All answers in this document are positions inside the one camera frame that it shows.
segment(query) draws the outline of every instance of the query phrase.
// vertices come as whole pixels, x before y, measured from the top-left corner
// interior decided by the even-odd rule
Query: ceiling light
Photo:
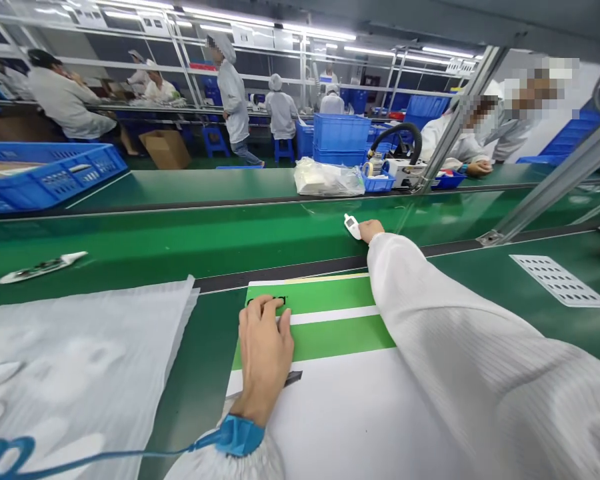
[[[470,53],[458,52],[454,50],[444,50],[433,47],[422,47],[422,51],[426,51],[429,53],[439,53],[440,55],[450,55],[452,57],[473,58],[473,55]]]
[[[334,32],[331,30],[316,29],[316,28],[312,28],[312,27],[307,27],[305,25],[292,25],[290,23],[283,23],[282,28],[284,28],[284,30],[294,31],[294,32],[298,32],[298,33],[304,33],[311,37],[322,37],[322,38],[330,37],[332,39],[342,39],[342,40],[355,40],[355,38],[356,38],[355,35],[352,35],[350,33],[340,33],[340,32]]]
[[[223,19],[223,20],[234,20],[234,21],[240,21],[240,22],[244,22],[244,23],[251,23],[254,25],[262,25],[264,27],[273,27],[274,24],[272,21],[270,20],[260,20],[260,19],[254,19],[254,18],[250,18],[250,17],[242,17],[239,15],[228,15],[226,13],[218,13],[218,12],[214,12],[211,10],[202,10],[202,9],[192,9],[189,7],[184,7],[183,10],[187,13],[194,13],[197,15],[206,15],[207,17],[210,17],[212,19]]]
[[[233,33],[232,29],[228,29],[225,27],[216,27],[215,25],[200,25],[200,28],[202,28],[202,30],[211,30],[211,31],[221,31],[224,33]]]
[[[122,12],[110,12],[104,10],[104,14],[108,17],[120,18],[124,20],[140,20],[140,16],[134,15],[132,13],[122,13]]]
[[[393,56],[393,52],[386,51],[386,50],[371,50],[371,49],[364,49],[364,48],[358,48],[358,47],[350,47],[348,45],[345,45],[345,50],[360,52],[360,53],[368,53],[370,55],[380,55],[382,57],[392,57]]]
[[[440,65],[448,65],[450,62],[449,60],[440,60],[440,59],[434,59],[434,58],[430,58],[430,57],[419,57],[418,55],[404,55],[402,53],[398,54],[398,57],[402,58],[406,58],[407,60],[413,60],[413,61],[419,61],[419,62],[423,62],[423,63],[439,63]]]

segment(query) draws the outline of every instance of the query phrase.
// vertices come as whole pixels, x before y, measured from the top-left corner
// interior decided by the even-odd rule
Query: blue stool
[[[230,165],[228,167],[216,167],[216,170],[251,170],[251,169],[259,169],[264,168],[262,165],[242,165],[242,166],[233,166]]]
[[[280,145],[281,142],[287,142],[286,149],[282,148],[282,145]],[[292,161],[295,161],[295,154],[293,153],[293,144],[290,139],[274,140],[273,148],[275,150],[275,162],[276,163],[280,162],[280,157],[285,157],[285,158],[291,159]]]
[[[212,143],[209,135],[215,134],[218,136],[218,143]],[[213,158],[213,152],[215,151],[223,151],[226,157],[230,157],[229,149],[227,148],[227,144],[225,143],[224,138],[222,138],[222,132],[220,131],[220,127],[202,127],[202,136],[205,139],[205,147],[207,148],[207,156],[209,158]]]

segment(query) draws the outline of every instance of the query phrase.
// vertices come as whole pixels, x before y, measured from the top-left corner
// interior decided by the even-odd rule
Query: black hose
[[[420,152],[422,151],[422,135],[420,134],[420,129],[416,125],[409,122],[400,123],[395,127],[391,127],[388,130],[384,130],[384,132],[378,135],[378,138],[376,138],[375,142],[373,142],[373,145],[371,146],[371,151],[375,152],[376,148],[378,148],[378,145],[380,145],[380,142],[382,142],[384,138],[388,137],[392,133],[402,130],[409,130],[413,135],[413,152],[411,154],[411,161],[409,162],[409,164],[415,165],[418,162],[418,159],[420,158]]]

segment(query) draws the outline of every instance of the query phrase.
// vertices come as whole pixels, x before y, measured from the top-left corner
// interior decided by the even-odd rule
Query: white wall
[[[503,81],[505,78],[520,78],[522,70],[531,67],[538,55],[522,51],[510,51],[494,78]],[[514,153],[507,163],[515,163],[520,157],[534,157],[549,144],[551,140],[573,118],[573,110],[580,110],[591,98],[593,86],[600,76],[600,65],[580,62],[579,69],[574,74],[573,81],[565,89],[564,100],[559,102],[559,108],[543,112],[546,114],[540,124],[533,130],[527,142]],[[495,142],[487,146],[488,154],[493,153]]]

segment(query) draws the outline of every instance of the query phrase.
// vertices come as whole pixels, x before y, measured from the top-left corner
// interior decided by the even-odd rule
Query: blue wrist strap
[[[234,415],[225,417],[219,432],[220,440],[215,444],[216,450],[236,457],[246,457],[253,453],[265,437],[264,428]]]

